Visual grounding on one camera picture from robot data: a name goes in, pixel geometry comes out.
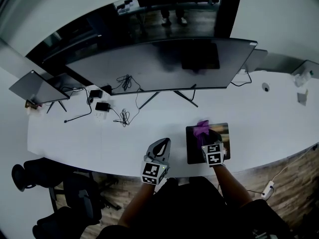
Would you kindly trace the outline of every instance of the monitor stand leg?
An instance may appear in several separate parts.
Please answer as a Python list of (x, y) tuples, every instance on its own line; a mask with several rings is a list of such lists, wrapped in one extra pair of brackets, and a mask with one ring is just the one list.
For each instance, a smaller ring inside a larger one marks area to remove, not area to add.
[[(192, 105), (196, 106), (198, 108), (198, 105), (195, 104), (193, 101), (188, 99), (184, 94), (182, 94), (180, 91), (174, 91), (176, 94), (178, 94), (180, 97), (184, 98), (185, 100), (189, 101)], [(156, 97), (159, 94), (159, 92), (156, 92), (154, 95), (152, 95), (144, 104), (141, 105), (139, 109), (142, 109), (150, 100), (152, 100), (154, 97)]]
[[(50, 105), (48, 111), (46, 112), (47, 114), (48, 114), (48, 112), (51, 110), (51, 108), (52, 108), (52, 106), (54, 105), (54, 103), (55, 103), (55, 102), (52, 102), (52, 103), (51, 103), (51, 105)], [(63, 104), (61, 101), (59, 101), (59, 104), (60, 104), (60, 105), (62, 106), (62, 108), (66, 111), (66, 108), (64, 107), (64, 104)]]

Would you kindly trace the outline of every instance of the white desk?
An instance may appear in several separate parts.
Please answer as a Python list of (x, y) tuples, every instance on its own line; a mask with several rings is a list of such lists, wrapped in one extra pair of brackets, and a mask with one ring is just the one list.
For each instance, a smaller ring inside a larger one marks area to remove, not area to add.
[[(141, 109), (132, 124), (114, 123), (110, 111), (103, 122), (93, 112), (68, 123), (64, 120), (89, 111), (84, 91), (63, 101), (67, 113), (58, 104), (51, 111), (44, 106), (39, 115), (29, 118), (28, 150), (47, 158), (93, 171), (139, 176), (148, 146), (164, 137), (172, 141), (168, 177), (213, 174), (206, 164), (188, 165), (185, 128), (199, 120), (229, 125), (231, 159), (225, 164), (231, 172), (264, 165), (301, 151), (319, 141), (319, 81), (311, 79), (307, 106), (297, 102), (298, 88), (287, 74), (253, 72), (252, 84), (229, 85), (226, 90), (196, 91), (196, 108), (174, 92), (162, 92)], [(262, 83), (270, 91), (262, 90)], [(183, 91), (191, 97), (192, 91)], [(152, 93), (140, 93), (138, 105)], [(126, 108), (131, 118), (137, 113), (136, 94), (104, 100), (119, 113)]]

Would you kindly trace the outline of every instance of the monitor stand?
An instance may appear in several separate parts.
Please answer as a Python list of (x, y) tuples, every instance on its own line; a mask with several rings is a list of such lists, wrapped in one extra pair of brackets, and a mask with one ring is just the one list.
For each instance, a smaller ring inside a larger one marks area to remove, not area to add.
[[(185, 96), (184, 94), (182, 94), (180, 91), (174, 91), (177, 95), (179, 95), (180, 97), (184, 98), (185, 100), (189, 101), (192, 105), (196, 106), (198, 108), (198, 105), (195, 104), (192, 100), (190, 100), (189, 98), (187, 98), (187, 96)], [(139, 109), (142, 109), (149, 101), (151, 101), (154, 97), (156, 97), (160, 92), (156, 92), (154, 95), (152, 95), (144, 104), (141, 105), (141, 107), (139, 107)]]
[[(63, 109), (65, 110), (65, 112), (66, 112), (66, 108), (64, 107), (62, 101), (58, 101), (58, 102), (59, 102), (59, 104), (62, 106), (62, 108), (63, 108)], [(48, 112), (50, 111), (50, 109), (51, 109), (51, 107), (53, 106), (54, 103), (55, 103), (55, 102), (52, 102), (52, 103), (51, 103), (51, 105), (50, 105), (50, 107), (49, 107), (49, 109), (48, 109), (48, 111), (47, 111), (46, 113), (48, 113)]]

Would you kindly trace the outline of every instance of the computer monitor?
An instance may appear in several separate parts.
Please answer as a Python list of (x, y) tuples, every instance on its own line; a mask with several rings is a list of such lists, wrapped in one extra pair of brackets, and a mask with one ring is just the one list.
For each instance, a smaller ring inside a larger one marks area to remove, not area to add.
[(24, 75), (9, 90), (35, 105), (69, 99), (68, 95), (50, 85), (35, 71)]
[[(257, 42), (241, 39), (181, 38), (136, 44), (87, 57), (68, 66), (112, 95), (189, 89), (225, 89)], [(130, 75), (131, 87), (117, 79)]]

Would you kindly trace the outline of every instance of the shoe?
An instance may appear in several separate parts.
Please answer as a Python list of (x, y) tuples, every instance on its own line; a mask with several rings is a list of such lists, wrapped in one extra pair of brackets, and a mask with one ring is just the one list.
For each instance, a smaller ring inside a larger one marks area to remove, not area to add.
[(162, 26), (170, 26), (170, 25), (171, 25), (171, 22), (170, 22), (169, 18), (163, 18), (163, 19), (161, 20), (161, 25), (162, 25)]
[(184, 17), (178, 18), (177, 19), (178, 24), (186, 26), (187, 25), (187, 20)]

